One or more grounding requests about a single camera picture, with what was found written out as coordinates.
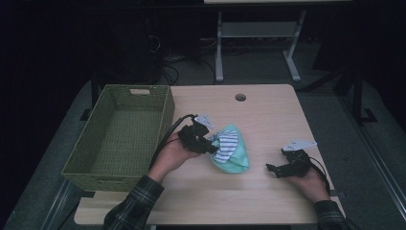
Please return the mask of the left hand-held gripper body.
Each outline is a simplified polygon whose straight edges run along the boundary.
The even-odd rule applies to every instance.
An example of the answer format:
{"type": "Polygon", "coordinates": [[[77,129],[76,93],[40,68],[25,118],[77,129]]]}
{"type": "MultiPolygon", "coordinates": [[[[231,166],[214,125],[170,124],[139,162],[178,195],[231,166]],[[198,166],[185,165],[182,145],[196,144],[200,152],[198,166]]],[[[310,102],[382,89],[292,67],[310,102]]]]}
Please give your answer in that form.
{"type": "Polygon", "coordinates": [[[192,124],[183,126],[178,137],[186,150],[201,153],[201,148],[207,147],[204,143],[205,135],[213,127],[205,116],[195,115],[192,117],[192,124]]]}

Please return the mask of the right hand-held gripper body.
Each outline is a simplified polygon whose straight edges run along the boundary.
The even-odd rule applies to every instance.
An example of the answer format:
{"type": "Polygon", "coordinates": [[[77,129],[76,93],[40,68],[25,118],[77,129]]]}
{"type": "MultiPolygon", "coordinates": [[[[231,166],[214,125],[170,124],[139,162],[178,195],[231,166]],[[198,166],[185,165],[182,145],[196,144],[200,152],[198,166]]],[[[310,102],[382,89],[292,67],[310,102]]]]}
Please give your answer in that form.
{"type": "Polygon", "coordinates": [[[286,177],[299,176],[304,177],[310,169],[310,157],[305,152],[306,148],[314,147],[315,141],[292,139],[289,144],[282,148],[282,154],[285,156],[288,164],[284,166],[283,173],[286,177]]]}

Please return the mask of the teal small garment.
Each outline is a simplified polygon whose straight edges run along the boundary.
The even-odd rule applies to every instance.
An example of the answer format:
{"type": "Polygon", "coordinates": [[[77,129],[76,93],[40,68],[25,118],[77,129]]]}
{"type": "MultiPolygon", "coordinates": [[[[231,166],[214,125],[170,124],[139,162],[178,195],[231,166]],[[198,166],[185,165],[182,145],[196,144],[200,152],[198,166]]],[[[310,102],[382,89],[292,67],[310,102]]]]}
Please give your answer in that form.
{"type": "Polygon", "coordinates": [[[209,140],[217,147],[212,162],[225,173],[244,173],[250,168],[245,142],[238,128],[230,124],[212,135],[209,140]]]}

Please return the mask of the person's right hand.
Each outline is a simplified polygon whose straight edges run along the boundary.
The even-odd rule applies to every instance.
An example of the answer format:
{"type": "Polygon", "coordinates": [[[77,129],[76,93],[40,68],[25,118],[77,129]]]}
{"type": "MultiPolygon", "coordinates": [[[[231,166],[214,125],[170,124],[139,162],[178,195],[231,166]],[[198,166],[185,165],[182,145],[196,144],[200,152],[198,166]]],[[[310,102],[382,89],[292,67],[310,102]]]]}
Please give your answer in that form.
{"type": "Polygon", "coordinates": [[[310,169],[304,177],[290,176],[286,181],[295,185],[313,203],[330,200],[324,180],[314,169],[310,169]]]}

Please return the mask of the person's left hand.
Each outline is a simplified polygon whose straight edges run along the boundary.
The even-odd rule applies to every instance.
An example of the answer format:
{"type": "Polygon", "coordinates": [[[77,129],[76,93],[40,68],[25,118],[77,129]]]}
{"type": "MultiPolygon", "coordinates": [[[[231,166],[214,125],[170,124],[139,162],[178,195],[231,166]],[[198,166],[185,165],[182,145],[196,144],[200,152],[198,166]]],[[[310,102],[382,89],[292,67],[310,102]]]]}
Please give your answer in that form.
{"type": "Polygon", "coordinates": [[[199,153],[185,149],[179,140],[171,141],[160,151],[147,176],[161,183],[169,173],[180,168],[187,160],[198,156],[199,153]]]}

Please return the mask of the green woven basket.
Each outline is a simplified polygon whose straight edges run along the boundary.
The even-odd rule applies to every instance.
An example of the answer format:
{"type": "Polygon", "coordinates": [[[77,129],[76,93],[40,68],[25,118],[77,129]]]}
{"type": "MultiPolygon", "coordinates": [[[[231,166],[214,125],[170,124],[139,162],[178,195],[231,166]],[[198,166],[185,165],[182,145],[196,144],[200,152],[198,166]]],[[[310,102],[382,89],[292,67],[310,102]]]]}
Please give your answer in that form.
{"type": "Polygon", "coordinates": [[[167,85],[107,84],[62,174],[87,191],[131,190],[147,173],[174,109],[167,85]]]}

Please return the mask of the black metal stand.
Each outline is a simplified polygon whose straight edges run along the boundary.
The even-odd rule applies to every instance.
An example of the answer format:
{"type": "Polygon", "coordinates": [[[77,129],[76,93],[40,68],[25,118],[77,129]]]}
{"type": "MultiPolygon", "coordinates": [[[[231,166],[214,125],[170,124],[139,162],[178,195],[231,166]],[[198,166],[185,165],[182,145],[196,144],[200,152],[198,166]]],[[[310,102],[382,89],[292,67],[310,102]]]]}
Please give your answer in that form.
{"type": "Polygon", "coordinates": [[[352,79],[352,106],[351,114],[355,122],[362,126],[365,123],[376,123],[377,119],[369,108],[362,106],[363,98],[363,76],[358,67],[351,69],[352,79]]]}

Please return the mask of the white metal frame desk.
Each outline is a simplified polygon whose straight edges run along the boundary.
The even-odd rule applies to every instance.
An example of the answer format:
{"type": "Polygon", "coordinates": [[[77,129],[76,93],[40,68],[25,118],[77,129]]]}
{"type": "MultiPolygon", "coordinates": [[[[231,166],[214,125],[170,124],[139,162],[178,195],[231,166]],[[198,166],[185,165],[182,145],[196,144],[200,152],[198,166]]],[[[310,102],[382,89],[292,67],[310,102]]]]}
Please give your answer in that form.
{"type": "Polygon", "coordinates": [[[282,52],[291,79],[301,81],[293,55],[305,22],[308,9],[317,5],[348,3],[351,0],[203,0],[205,7],[218,7],[216,24],[216,51],[214,58],[214,80],[224,81],[222,40],[224,38],[290,38],[290,45],[282,52]],[[299,13],[295,20],[290,21],[242,21],[230,22],[223,17],[230,8],[248,10],[259,7],[261,10],[276,7],[298,7],[299,13]]]}

